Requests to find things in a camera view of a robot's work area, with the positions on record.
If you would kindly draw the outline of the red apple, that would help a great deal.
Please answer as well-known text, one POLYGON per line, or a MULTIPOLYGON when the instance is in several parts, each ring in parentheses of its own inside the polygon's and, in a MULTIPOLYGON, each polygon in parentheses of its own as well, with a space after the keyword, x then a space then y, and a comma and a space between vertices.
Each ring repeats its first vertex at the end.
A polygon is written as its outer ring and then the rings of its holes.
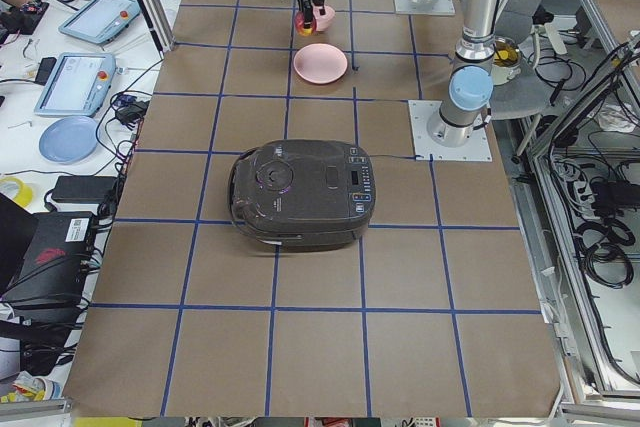
POLYGON ((313 14, 305 15, 302 11, 298 11, 294 17, 294 27, 300 36, 310 36, 317 28, 315 16, 313 14))

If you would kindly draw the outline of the black computer box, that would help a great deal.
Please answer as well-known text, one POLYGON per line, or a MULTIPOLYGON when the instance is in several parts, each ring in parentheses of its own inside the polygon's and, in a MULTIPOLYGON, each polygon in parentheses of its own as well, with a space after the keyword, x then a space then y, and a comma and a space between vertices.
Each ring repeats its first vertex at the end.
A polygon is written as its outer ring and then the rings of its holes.
POLYGON ((36 219, 34 239, 1 300, 14 309, 77 304, 95 260, 99 221, 88 211, 38 213, 36 219))

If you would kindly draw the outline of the yellow tape roll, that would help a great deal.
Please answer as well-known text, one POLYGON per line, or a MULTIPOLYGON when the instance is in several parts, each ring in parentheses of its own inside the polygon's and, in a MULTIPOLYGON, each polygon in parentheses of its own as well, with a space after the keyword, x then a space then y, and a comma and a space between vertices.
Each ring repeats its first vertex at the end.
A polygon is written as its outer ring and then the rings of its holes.
POLYGON ((22 208, 28 207, 33 200, 32 188, 16 177, 2 177, 0 180, 0 191, 2 195, 22 208))

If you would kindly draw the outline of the pink bowl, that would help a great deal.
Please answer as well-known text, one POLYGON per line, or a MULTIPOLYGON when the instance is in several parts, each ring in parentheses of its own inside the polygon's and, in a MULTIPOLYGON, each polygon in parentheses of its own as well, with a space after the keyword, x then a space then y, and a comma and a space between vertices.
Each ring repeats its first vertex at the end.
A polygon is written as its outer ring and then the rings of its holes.
POLYGON ((317 32, 324 32, 328 30, 336 15, 335 10, 329 5, 315 6, 313 13, 317 32))

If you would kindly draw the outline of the pink plate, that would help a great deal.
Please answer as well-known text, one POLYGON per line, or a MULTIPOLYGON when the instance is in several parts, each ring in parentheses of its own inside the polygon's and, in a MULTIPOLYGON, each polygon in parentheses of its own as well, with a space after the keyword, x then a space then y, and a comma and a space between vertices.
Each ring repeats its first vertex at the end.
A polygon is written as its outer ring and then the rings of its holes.
POLYGON ((347 70, 346 55, 326 43, 309 44, 294 56, 293 68, 300 78, 317 85, 337 81, 347 70))

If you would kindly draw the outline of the blue plate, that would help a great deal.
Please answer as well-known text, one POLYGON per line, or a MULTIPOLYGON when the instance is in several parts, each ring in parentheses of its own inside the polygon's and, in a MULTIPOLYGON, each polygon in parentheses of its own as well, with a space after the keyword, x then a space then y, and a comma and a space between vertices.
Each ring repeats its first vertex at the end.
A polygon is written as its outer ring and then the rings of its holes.
POLYGON ((47 160, 69 164, 94 152, 97 122, 86 116, 62 118, 45 129, 39 139, 39 152, 47 160))

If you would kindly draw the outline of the teach pendant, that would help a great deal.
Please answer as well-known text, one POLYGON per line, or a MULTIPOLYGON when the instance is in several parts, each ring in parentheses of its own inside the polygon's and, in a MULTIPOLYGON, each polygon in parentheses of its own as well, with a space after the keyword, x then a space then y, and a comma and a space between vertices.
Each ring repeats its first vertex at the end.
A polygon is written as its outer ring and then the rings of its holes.
POLYGON ((103 45, 117 37, 140 13, 136 0, 91 0, 63 22, 58 31, 103 45))
POLYGON ((93 116, 106 98, 115 71, 113 54, 62 53, 34 107, 34 114, 93 116))

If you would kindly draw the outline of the dark grey rice cooker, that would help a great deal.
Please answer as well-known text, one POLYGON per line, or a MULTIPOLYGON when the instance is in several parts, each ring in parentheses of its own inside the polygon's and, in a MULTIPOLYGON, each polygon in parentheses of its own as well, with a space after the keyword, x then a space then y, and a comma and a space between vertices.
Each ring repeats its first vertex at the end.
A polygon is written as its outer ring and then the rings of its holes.
POLYGON ((376 201, 373 166, 361 147, 285 139, 236 159, 228 182, 234 226, 263 243, 341 246, 367 230, 376 201))

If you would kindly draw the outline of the upper teach pendant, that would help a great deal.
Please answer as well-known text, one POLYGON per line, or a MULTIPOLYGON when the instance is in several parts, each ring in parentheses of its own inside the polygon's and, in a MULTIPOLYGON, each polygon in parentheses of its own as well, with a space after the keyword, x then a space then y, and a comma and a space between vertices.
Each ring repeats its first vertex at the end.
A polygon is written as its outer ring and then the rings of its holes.
POLYGON ((117 37, 140 13, 136 0, 91 0, 63 22, 58 31, 103 45, 117 37))

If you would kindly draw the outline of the black power adapter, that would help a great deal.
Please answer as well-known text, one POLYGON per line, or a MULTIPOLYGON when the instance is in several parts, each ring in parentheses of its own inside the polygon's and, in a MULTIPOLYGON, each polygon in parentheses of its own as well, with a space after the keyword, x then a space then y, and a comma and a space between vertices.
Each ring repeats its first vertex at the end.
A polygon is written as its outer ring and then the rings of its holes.
POLYGON ((114 176, 60 176, 51 199, 56 203, 99 204, 115 184, 114 176))

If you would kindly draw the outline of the lower teach pendant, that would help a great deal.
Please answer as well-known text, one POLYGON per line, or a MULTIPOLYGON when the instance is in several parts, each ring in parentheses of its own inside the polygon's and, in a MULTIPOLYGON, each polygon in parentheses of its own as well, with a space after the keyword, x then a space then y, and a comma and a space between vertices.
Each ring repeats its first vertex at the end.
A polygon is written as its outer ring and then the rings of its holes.
POLYGON ((34 114, 93 116, 106 98, 115 71, 113 54, 62 53, 34 107, 34 114))

